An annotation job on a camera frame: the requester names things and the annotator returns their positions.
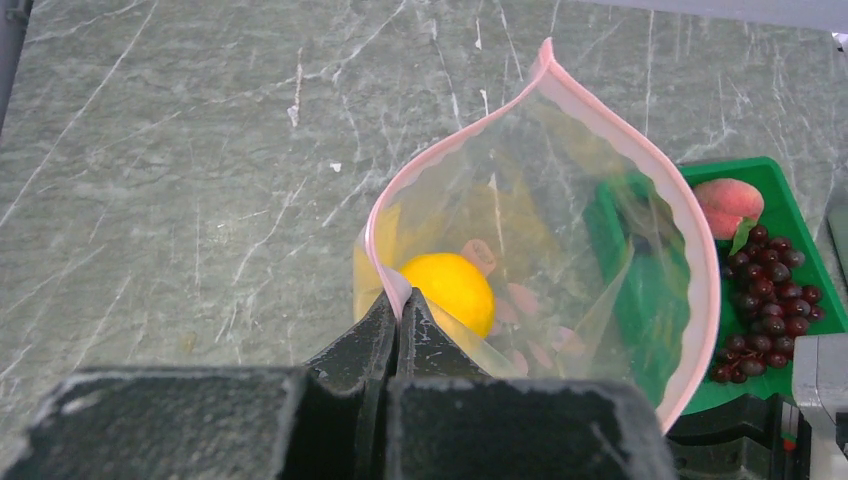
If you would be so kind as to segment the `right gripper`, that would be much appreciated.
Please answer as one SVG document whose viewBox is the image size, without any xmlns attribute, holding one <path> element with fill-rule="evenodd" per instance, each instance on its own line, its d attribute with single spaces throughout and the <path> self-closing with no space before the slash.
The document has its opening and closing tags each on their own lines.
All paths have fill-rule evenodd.
<svg viewBox="0 0 848 480">
<path fill-rule="evenodd" d="M 745 394 L 681 416 L 666 435 L 681 479 L 808 480 L 811 428 L 786 397 Z"/>
</svg>

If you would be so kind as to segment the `green plastic tray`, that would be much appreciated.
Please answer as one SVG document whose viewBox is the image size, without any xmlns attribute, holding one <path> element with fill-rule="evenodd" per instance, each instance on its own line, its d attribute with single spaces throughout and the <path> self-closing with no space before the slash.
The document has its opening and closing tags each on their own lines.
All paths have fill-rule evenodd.
<svg viewBox="0 0 848 480">
<path fill-rule="evenodd" d="M 762 194 L 765 208 L 757 221 L 744 219 L 732 240 L 715 240 L 709 228 L 708 242 L 694 245 L 646 175 L 630 173 L 596 187 L 584 220 L 602 277 L 616 286 L 612 315 L 626 350 L 629 376 L 663 415 L 700 412 L 744 394 L 790 396 L 801 341 L 844 333 L 847 315 L 788 182 L 767 157 L 686 166 L 682 174 L 692 188 L 719 178 L 749 183 Z M 708 378 L 715 348 L 726 335 L 740 330 L 722 264 L 756 224 L 773 236 L 788 237 L 806 254 L 795 279 L 822 288 L 825 316 L 796 339 L 787 368 L 742 384 L 719 384 Z"/>
</svg>

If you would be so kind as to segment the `pink peach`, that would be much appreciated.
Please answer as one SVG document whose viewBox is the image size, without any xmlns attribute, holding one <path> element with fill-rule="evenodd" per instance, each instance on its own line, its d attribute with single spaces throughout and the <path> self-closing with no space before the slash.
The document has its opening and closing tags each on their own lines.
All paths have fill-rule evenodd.
<svg viewBox="0 0 848 480">
<path fill-rule="evenodd" d="M 765 200 L 753 185 L 733 178 L 700 183 L 693 193 L 707 220 L 713 238 L 732 240 L 744 219 L 757 221 Z"/>
</svg>

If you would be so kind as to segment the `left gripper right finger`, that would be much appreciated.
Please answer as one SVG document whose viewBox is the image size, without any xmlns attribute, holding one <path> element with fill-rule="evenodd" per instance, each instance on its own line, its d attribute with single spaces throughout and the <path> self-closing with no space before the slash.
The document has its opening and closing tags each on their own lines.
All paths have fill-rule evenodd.
<svg viewBox="0 0 848 480">
<path fill-rule="evenodd" d="M 462 394 L 492 380 L 438 325 L 427 300 L 414 288 L 398 326 L 396 369 L 387 386 L 389 395 Z"/>
</svg>

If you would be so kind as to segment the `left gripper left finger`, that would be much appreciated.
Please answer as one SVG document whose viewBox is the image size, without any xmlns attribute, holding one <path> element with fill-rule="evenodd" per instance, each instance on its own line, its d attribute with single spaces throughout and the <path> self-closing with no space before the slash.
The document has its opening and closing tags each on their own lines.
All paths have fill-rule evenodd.
<svg viewBox="0 0 848 480">
<path fill-rule="evenodd" d="M 381 294 L 360 321 L 307 362 L 312 381 L 302 403 L 301 459 L 308 479 L 382 477 L 396 334 L 394 312 Z"/>
</svg>

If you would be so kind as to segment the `yellow lemon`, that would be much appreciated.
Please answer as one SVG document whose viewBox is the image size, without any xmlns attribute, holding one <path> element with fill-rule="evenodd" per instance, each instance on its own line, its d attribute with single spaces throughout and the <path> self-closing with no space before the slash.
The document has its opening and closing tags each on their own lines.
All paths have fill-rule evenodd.
<svg viewBox="0 0 848 480">
<path fill-rule="evenodd" d="M 465 257 L 456 253 L 419 255 L 404 264 L 400 274 L 427 300 L 480 338 L 491 332 L 496 311 L 494 292 L 485 275 Z"/>
</svg>

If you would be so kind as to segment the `clear zip top bag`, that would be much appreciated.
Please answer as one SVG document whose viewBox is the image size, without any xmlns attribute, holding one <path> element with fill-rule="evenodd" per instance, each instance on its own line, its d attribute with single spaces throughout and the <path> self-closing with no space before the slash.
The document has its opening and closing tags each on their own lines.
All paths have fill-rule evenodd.
<svg viewBox="0 0 848 480">
<path fill-rule="evenodd" d="M 353 312 L 398 315 L 415 257 L 463 257 L 487 279 L 487 334 L 427 299 L 436 324 L 494 377 L 635 384 L 669 430 L 717 337 L 710 228 L 682 173 L 541 44 L 521 91 L 406 163 L 353 247 Z"/>
</svg>

